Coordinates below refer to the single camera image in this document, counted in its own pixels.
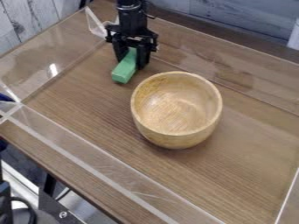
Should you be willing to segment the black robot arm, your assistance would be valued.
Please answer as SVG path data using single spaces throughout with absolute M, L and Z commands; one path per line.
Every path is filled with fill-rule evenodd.
M 136 49 L 136 68 L 149 63 L 151 52 L 158 51 L 159 35 L 147 27 L 145 0 L 116 0 L 117 24 L 105 25 L 105 41 L 112 44 L 116 59 L 121 60 L 129 48 Z

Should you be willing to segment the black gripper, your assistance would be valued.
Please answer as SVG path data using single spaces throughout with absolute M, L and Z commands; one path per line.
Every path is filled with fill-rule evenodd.
M 148 15 L 144 8 L 119 8 L 119 21 L 105 24 L 107 42 L 112 44 L 116 60 L 127 56 L 129 47 L 136 48 L 136 68 L 141 70 L 151 59 L 151 52 L 158 50 L 159 35 L 147 27 Z

